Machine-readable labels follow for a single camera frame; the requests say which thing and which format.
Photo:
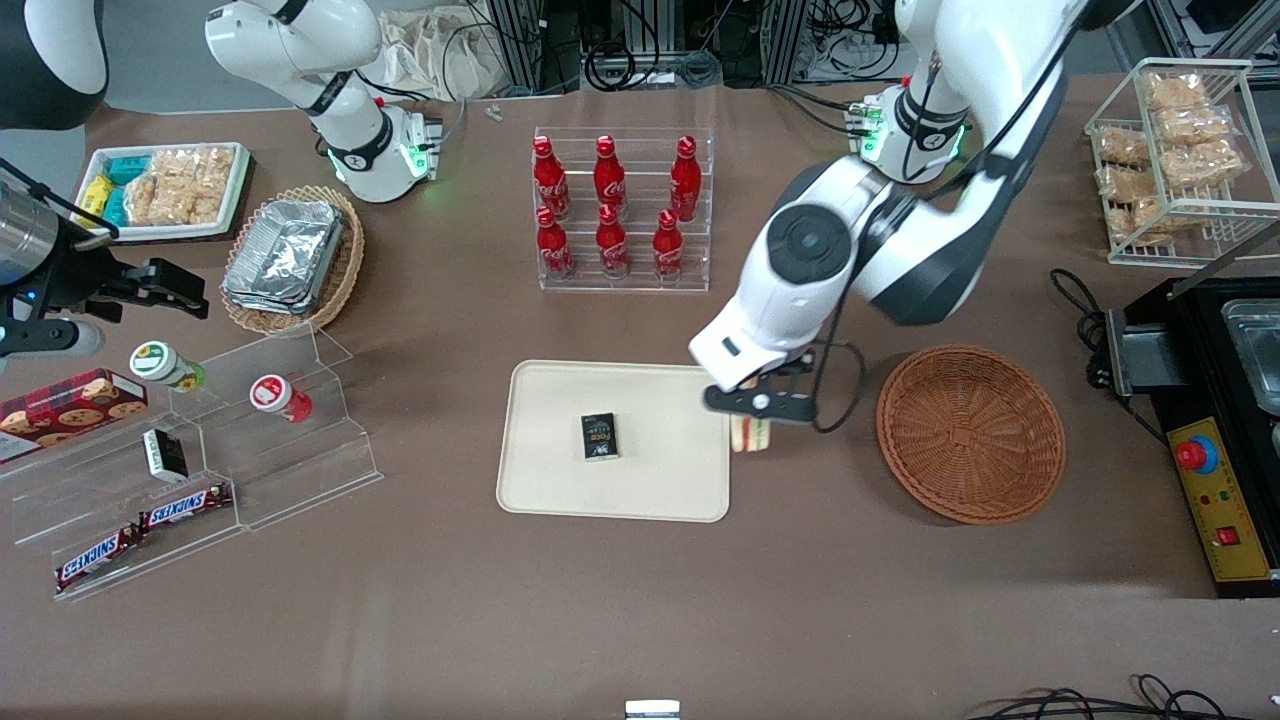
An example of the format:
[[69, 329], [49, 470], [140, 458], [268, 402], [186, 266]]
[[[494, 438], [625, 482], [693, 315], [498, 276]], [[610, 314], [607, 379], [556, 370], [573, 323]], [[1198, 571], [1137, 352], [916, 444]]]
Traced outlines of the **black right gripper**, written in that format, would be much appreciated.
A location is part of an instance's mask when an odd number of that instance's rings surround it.
[[55, 214], [18, 217], [18, 319], [35, 322], [49, 313], [87, 313], [118, 322], [110, 304], [169, 307], [206, 320], [205, 281], [174, 263], [151, 258], [129, 268], [104, 246], [79, 251], [88, 236]]

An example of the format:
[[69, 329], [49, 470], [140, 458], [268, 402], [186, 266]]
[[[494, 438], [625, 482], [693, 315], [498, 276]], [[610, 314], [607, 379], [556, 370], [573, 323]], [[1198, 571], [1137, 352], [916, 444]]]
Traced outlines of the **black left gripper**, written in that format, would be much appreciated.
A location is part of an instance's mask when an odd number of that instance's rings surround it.
[[701, 402], [713, 413], [809, 425], [817, 419], [817, 404], [797, 387], [801, 378], [796, 374], [763, 373], [733, 389], [708, 386]]

